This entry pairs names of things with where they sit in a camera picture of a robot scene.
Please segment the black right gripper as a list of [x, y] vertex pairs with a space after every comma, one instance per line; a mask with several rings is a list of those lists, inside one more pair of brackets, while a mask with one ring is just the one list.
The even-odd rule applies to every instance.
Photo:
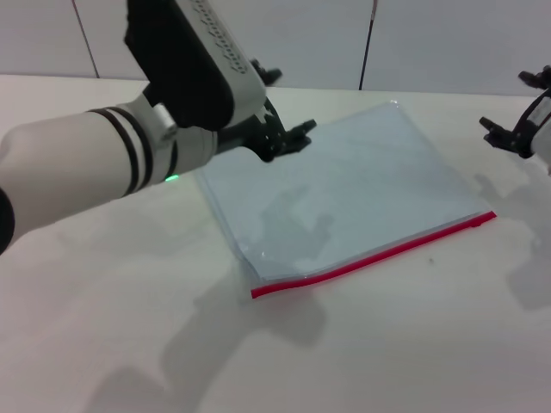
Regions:
[[486, 129], [484, 140], [491, 147], [530, 158], [534, 155], [532, 149], [550, 148], [551, 66], [544, 66], [538, 73], [521, 71], [517, 76], [532, 89], [546, 90], [521, 115], [513, 132], [486, 117], [481, 117], [479, 123]]

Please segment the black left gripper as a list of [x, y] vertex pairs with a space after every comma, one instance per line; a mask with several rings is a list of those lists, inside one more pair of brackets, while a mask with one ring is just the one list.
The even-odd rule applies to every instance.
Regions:
[[[266, 87], [274, 86], [282, 77], [280, 69], [265, 69], [256, 59], [251, 60], [251, 65]], [[316, 126], [315, 120], [308, 120], [286, 131], [271, 100], [267, 98], [257, 114], [217, 133], [216, 154], [244, 147], [263, 162], [270, 163], [283, 154], [298, 153], [309, 146], [312, 141], [308, 134]]]

